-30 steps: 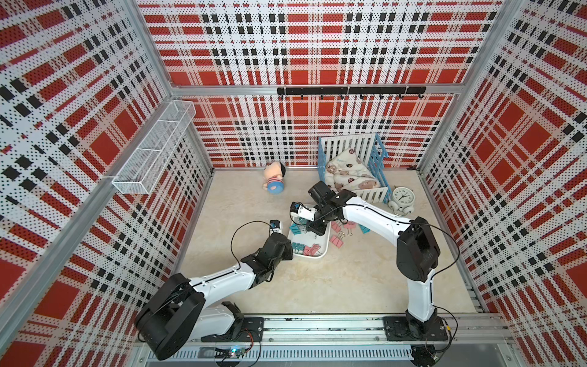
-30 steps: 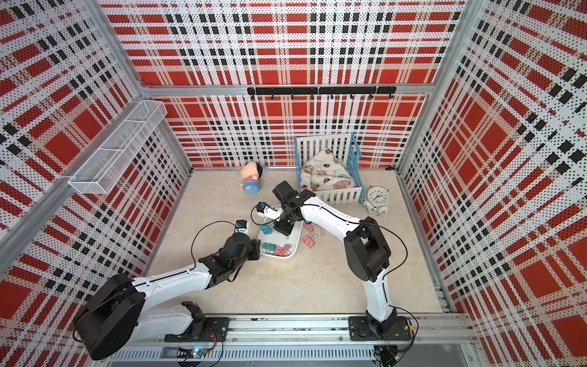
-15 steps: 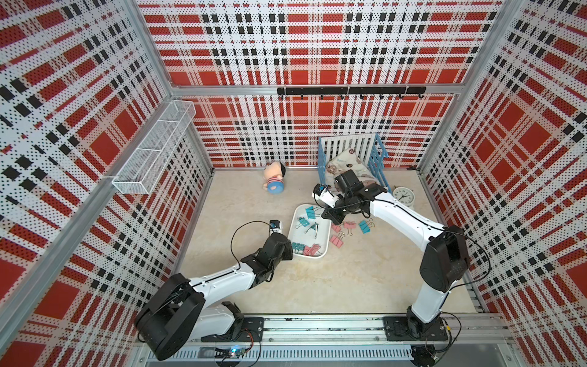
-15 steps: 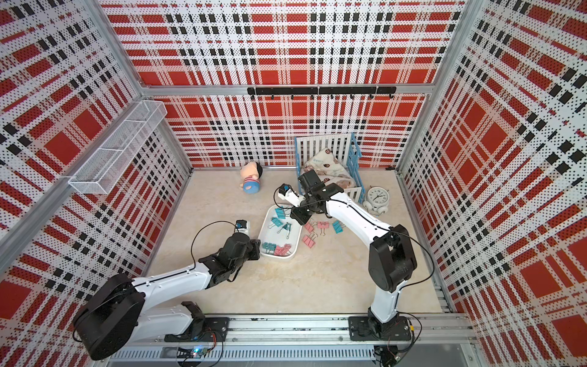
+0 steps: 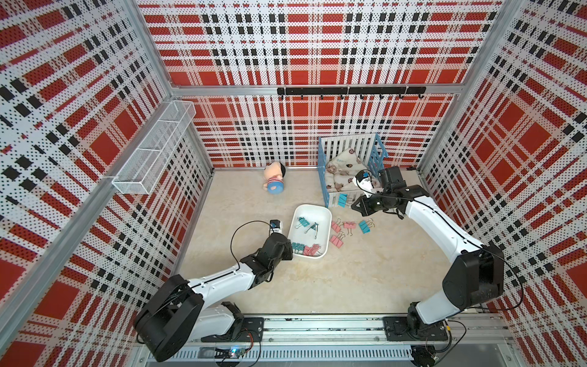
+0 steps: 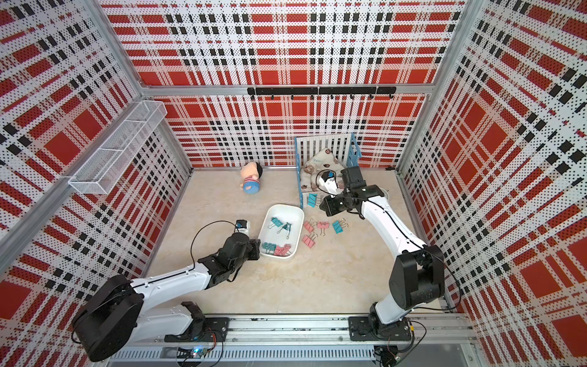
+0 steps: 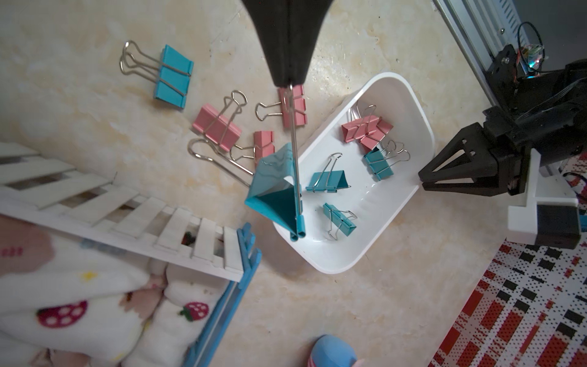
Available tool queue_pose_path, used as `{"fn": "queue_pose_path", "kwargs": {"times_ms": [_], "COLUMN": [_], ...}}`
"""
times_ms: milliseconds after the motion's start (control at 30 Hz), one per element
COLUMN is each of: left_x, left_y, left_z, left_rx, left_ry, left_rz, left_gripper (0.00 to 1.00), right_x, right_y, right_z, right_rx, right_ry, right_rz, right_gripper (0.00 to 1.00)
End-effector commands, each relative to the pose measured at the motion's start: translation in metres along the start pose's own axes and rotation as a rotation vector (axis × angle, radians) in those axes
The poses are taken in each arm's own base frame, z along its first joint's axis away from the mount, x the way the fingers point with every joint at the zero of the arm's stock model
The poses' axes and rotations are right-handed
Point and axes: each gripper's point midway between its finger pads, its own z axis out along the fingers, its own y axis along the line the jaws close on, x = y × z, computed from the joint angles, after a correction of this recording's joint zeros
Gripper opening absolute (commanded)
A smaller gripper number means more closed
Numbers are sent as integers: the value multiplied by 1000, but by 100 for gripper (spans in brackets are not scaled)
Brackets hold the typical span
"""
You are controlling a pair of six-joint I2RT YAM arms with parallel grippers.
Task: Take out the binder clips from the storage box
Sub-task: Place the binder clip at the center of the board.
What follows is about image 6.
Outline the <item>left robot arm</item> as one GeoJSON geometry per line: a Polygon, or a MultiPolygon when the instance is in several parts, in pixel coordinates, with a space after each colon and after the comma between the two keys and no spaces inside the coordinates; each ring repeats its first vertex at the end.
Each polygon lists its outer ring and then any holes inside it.
{"type": "Polygon", "coordinates": [[[260,258],[261,242],[234,232],[222,248],[185,269],[128,280],[116,275],[90,298],[73,318],[73,334],[91,362],[102,362],[129,343],[155,336],[192,339],[205,317],[191,301],[161,308],[165,302],[225,281],[235,281],[247,261],[260,258]]]}

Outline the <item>pink binder clip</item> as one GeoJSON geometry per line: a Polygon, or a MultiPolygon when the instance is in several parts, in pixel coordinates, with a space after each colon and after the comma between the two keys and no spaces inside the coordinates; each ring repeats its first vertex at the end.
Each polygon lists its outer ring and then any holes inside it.
{"type": "Polygon", "coordinates": [[[316,223],[316,228],[319,229],[319,235],[325,236],[327,229],[329,229],[330,223],[327,221],[319,221],[316,223]]]}
{"type": "Polygon", "coordinates": [[[302,238],[302,243],[304,243],[309,249],[312,249],[316,245],[317,235],[315,232],[306,234],[302,238]]]}
{"type": "Polygon", "coordinates": [[[291,255],[291,245],[286,244],[284,246],[276,246],[274,255],[278,257],[288,257],[291,255]]]}
{"type": "Polygon", "coordinates": [[[310,218],[310,219],[304,221],[303,227],[309,233],[314,232],[315,228],[316,228],[316,220],[314,220],[313,218],[310,218]]]}

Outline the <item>white plastic storage box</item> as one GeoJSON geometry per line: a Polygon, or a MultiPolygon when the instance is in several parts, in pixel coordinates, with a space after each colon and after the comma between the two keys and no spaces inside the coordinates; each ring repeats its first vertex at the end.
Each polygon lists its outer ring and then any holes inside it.
{"type": "Polygon", "coordinates": [[[301,240],[304,219],[304,211],[298,206],[271,206],[258,237],[261,255],[278,261],[292,260],[301,240]]]}

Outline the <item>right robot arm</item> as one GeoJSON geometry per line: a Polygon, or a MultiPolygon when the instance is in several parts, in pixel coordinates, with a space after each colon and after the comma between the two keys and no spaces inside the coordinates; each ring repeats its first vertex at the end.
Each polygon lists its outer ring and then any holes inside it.
{"type": "Polygon", "coordinates": [[[401,321],[415,308],[444,295],[443,253],[409,230],[391,209],[384,191],[366,183],[360,168],[345,168],[340,174],[323,170],[316,177],[316,186],[327,195],[319,207],[328,217],[356,211],[371,223],[394,256],[389,295],[372,310],[376,325],[401,321]]]}

